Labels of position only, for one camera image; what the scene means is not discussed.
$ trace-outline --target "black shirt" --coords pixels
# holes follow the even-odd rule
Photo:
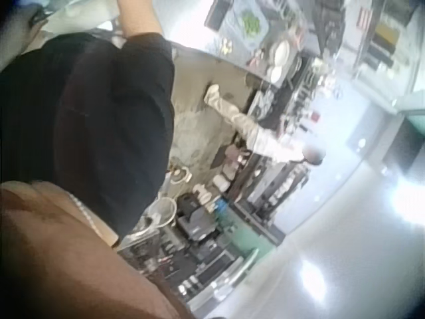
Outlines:
[[[158,34],[123,48],[64,35],[0,74],[1,181],[50,181],[120,237],[155,199],[173,139],[174,66]]]

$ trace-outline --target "necklace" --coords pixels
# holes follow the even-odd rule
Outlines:
[[[78,207],[78,210],[83,214],[83,216],[87,219],[88,223],[90,224],[91,228],[94,230],[94,232],[100,237],[103,238],[102,234],[100,233],[99,229],[96,227],[96,225],[93,222],[93,219],[91,218],[90,214],[87,211],[86,206],[79,200],[77,197],[73,196],[73,194],[68,193],[71,200],[74,202],[74,204]]]

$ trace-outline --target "kitchen counter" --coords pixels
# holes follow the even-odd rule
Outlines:
[[[239,1],[254,1],[268,22],[268,32],[256,48],[264,49],[266,58],[263,58],[258,65],[248,65],[256,49],[252,50],[252,47],[248,49],[249,46],[244,43],[230,25],[231,19],[234,19],[232,7],[226,14],[219,31],[215,32],[205,26],[214,0],[153,0],[153,4],[167,40],[228,61],[259,76],[266,82],[271,82],[267,74],[269,67],[266,62],[267,52],[273,43],[280,42],[288,37],[288,34],[282,31],[284,26],[280,13],[266,7],[264,3],[267,3],[267,1],[265,0],[234,0],[232,6],[239,4]],[[231,41],[232,50],[225,54],[222,45],[226,41]],[[290,45],[288,60],[282,67],[282,75],[279,81],[274,84],[275,86],[280,87],[282,85],[297,51],[293,45]]]

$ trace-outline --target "person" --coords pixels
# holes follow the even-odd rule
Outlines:
[[[0,74],[0,299],[12,318],[194,318],[110,247],[155,198],[173,137],[170,44],[151,0],[118,5],[122,50],[64,35]]]
[[[321,165],[326,151],[317,145],[291,140],[281,143],[276,134],[255,123],[251,117],[240,112],[237,106],[220,96],[220,86],[213,84],[207,88],[204,102],[214,108],[246,141],[248,150],[255,154],[272,158],[274,162],[289,161],[311,165]]]
[[[118,6],[121,49],[59,35],[0,73],[1,181],[59,186],[111,246],[156,198],[174,129],[171,45],[152,0]]]

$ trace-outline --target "green vegetable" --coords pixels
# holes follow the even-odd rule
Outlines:
[[[260,20],[251,11],[246,11],[242,16],[242,20],[244,21],[246,35],[253,38],[260,33]]]

